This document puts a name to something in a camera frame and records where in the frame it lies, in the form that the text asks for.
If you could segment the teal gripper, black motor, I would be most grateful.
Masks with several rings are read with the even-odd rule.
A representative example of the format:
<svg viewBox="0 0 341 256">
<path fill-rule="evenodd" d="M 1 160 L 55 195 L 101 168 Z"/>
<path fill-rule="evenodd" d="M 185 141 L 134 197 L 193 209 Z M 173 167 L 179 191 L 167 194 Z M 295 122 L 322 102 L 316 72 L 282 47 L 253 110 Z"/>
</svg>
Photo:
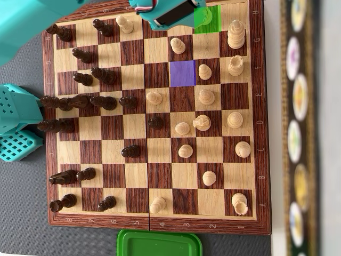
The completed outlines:
<svg viewBox="0 0 341 256">
<path fill-rule="evenodd" d="M 198 28 L 207 24 L 205 1 L 130 0 L 129 4 L 152 30 L 169 30 L 179 25 Z"/>
</svg>

